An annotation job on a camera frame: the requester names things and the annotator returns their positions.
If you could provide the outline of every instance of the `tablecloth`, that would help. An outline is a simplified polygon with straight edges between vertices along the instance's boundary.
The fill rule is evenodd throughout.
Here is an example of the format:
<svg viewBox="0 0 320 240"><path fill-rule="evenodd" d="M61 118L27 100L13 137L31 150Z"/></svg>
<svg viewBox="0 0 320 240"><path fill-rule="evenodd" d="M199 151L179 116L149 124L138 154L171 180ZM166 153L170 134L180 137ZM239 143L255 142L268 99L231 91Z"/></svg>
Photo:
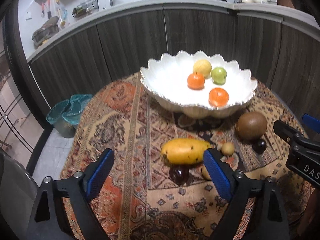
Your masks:
<svg viewBox="0 0 320 240"><path fill-rule="evenodd" d="M268 146L262 155L235 137L235 123L248 111L259 111L268 120L264 135ZM285 167L289 147L273 132L277 119L305 133L260 82L252 103L243 111L224 120L193 120L163 109L146 93L136 73L105 86L88 103L60 176L68 178L83 171L105 148L111 148L115 163L98 198L90 203L110 239L206 239L228 204L214 184L203 179L200 166L190 169L186 184L174 184L169 167L161 160L161 146L173 138L204 139L217 148L231 141L236 152L223 161L250 178L276 177L289 223L294 224L305 209L310 184ZM83 239L70 202L64 201L73 232ZM248 201L235 239L243 235L253 203L253 199Z"/></svg>

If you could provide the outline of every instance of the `wire basket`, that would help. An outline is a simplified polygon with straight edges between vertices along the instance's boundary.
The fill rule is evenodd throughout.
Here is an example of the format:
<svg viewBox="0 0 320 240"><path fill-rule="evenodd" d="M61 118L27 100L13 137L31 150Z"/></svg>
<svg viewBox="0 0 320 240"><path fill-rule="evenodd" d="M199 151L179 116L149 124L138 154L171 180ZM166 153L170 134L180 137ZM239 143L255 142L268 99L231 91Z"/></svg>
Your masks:
<svg viewBox="0 0 320 240"><path fill-rule="evenodd" d="M74 18L78 18L85 14L93 13L95 11L99 11L98 0L89 0L87 2L79 4L78 7L74 8L72 16Z"/></svg>

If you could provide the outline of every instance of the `blue gripper pad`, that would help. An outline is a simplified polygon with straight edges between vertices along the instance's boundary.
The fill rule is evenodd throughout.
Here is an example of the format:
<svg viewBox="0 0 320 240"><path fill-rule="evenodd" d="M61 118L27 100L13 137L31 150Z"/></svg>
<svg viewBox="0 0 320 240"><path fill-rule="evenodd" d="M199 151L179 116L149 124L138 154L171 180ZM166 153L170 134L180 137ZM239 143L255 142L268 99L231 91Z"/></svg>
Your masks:
<svg viewBox="0 0 320 240"><path fill-rule="evenodd" d="M232 198L232 194L228 178L225 176L222 169L208 150L205 150L203 154L203 161L220 197L229 203Z"/></svg>
<svg viewBox="0 0 320 240"><path fill-rule="evenodd" d="M317 133L320 133L320 121L308 114L302 116L302 122Z"/></svg>
<svg viewBox="0 0 320 240"><path fill-rule="evenodd" d="M115 154L111 149L106 149L96 161L99 164L94 170L92 176L87 180L85 197L88 201L96 198L99 195L103 183L105 182L109 172L111 171L114 161Z"/></svg>

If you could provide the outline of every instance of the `tangerine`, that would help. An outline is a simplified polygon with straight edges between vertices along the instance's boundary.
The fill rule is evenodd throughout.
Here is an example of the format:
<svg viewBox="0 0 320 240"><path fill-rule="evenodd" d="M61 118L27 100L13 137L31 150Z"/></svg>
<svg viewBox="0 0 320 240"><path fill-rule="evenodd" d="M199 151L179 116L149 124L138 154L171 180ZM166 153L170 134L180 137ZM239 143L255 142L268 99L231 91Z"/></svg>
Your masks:
<svg viewBox="0 0 320 240"><path fill-rule="evenodd" d="M229 94L222 88L214 88L209 93L209 104L211 106L225 106L228 101Z"/></svg>
<svg viewBox="0 0 320 240"><path fill-rule="evenodd" d="M198 72L190 74L187 78L188 87L194 90L200 90L204 88L204 82L204 76Z"/></svg>

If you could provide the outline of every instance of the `fruit bowl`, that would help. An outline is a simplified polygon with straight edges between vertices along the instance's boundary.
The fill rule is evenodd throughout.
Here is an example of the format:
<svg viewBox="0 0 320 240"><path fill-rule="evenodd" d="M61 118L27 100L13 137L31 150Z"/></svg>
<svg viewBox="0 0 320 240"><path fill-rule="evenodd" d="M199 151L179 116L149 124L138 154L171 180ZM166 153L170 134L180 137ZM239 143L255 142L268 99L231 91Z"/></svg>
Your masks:
<svg viewBox="0 0 320 240"><path fill-rule="evenodd" d="M193 64L200 59L207 59L212 69L219 66L227 71L224 85L216 85L208 78L202 90L188 88L187 78L193 71ZM140 73L140 81L147 93L163 108L183 112L194 119L207 116L225 118L246 108L258 85L257 80L251 80L251 71L241 70L237 61L226 62L219 54L209 57L203 51L193 55L180 51L176 56L164 53L160 60L150 59L148 68L141 67ZM223 88L229 94L229 101L225 106L214 107L209 104L209 92L216 87Z"/></svg>

